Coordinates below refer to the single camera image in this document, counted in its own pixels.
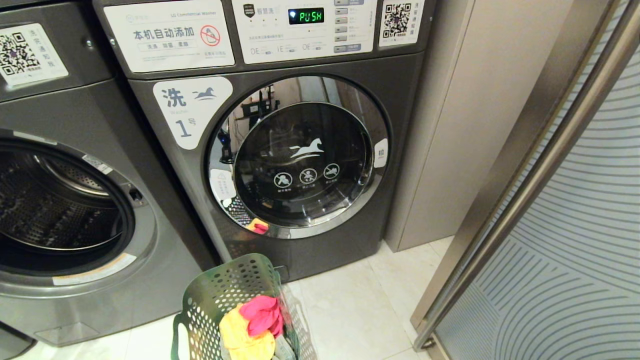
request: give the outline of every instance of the tile floor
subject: tile floor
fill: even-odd
[[[409,317],[452,237],[356,263],[287,285],[301,307],[320,360],[425,360],[415,353]],[[38,343],[17,360],[169,359],[173,317],[63,348]]]

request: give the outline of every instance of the front-loading washer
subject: front-loading washer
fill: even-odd
[[[434,1],[93,3],[224,260],[377,251]]]
[[[0,2],[0,323],[56,346],[179,311],[214,266],[92,11]]]

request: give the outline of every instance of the red prohibition sign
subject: red prohibition sign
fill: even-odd
[[[200,29],[200,38],[207,46],[217,46],[220,44],[220,32],[211,25],[205,25]]]

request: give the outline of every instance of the laundry basket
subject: laundry basket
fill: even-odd
[[[257,295],[279,298],[285,323],[284,336],[296,357],[301,359],[300,342],[280,291],[278,272],[267,257],[247,254],[210,269],[191,281],[182,298],[182,312],[173,320],[172,360],[222,360],[220,320],[238,304]],[[178,355],[179,324],[187,329],[189,359],[181,359]]]

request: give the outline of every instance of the qr code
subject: qr code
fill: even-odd
[[[5,75],[14,75],[40,68],[38,58],[22,33],[0,35],[0,68]]]
[[[411,16],[411,4],[388,4],[385,6],[383,38],[405,37]]]

